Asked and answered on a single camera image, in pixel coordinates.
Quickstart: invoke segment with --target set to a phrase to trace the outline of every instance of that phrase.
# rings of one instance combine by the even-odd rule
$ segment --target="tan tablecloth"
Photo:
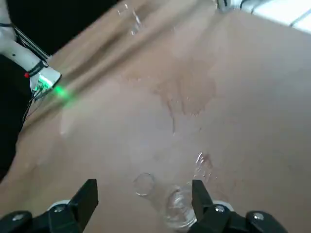
[[[86,232],[169,232],[132,181],[184,184],[203,151],[215,199],[310,232],[311,37],[205,0],[131,4],[138,34],[116,6],[54,55],[64,77],[25,123],[0,214],[97,178]]]

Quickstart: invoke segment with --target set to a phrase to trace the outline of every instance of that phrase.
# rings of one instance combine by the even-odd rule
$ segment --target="screw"
[[[254,213],[254,219],[264,220],[264,216],[261,213]]]
[[[215,210],[220,213],[223,213],[225,211],[222,205],[216,205]]]
[[[12,218],[12,221],[18,221],[24,218],[24,214],[18,214],[15,215],[14,218]]]
[[[58,212],[62,212],[64,210],[65,206],[64,205],[58,205],[55,207],[54,212],[58,213]]]

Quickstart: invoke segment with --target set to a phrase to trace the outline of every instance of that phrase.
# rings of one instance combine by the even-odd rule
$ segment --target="glass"
[[[169,228],[187,232],[196,222],[191,204],[191,184],[166,186],[147,172],[139,174],[134,180],[136,194],[150,202]]]
[[[134,8],[129,3],[119,6],[118,14],[129,22],[131,35],[137,34],[142,29],[142,23]]]

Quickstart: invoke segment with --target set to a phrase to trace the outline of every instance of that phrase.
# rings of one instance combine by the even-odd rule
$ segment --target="cable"
[[[26,116],[26,119],[27,119],[28,117],[30,117],[30,116],[41,106],[43,100],[44,100],[44,97],[41,99],[40,104],[38,104],[38,106],[37,106],[31,113],[29,113],[29,114]]]
[[[39,92],[38,92],[36,95],[33,94],[33,96],[31,97],[31,99],[28,101],[28,106],[27,106],[27,109],[26,109],[26,111],[25,111],[25,113],[24,113],[24,116],[23,116],[23,122],[25,122],[25,120],[26,120],[27,117],[28,117],[27,113],[28,113],[28,111],[29,111],[29,109],[30,109],[30,106],[31,106],[33,100],[41,93],[42,90],[43,90],[43,89],[41,88],[41,89],[39,90]]]
[[[26,44],[24,43],[24,41],[22,40],[22,38],[20,37],[15,25],[13,23],[0,23],[0,27],[3,27],[3,28],[13,28],[14,32],[15,32],[15,35],[16,37],[20,40],[20,42],[22,43],[22,45],[24,47],[26,47]]]

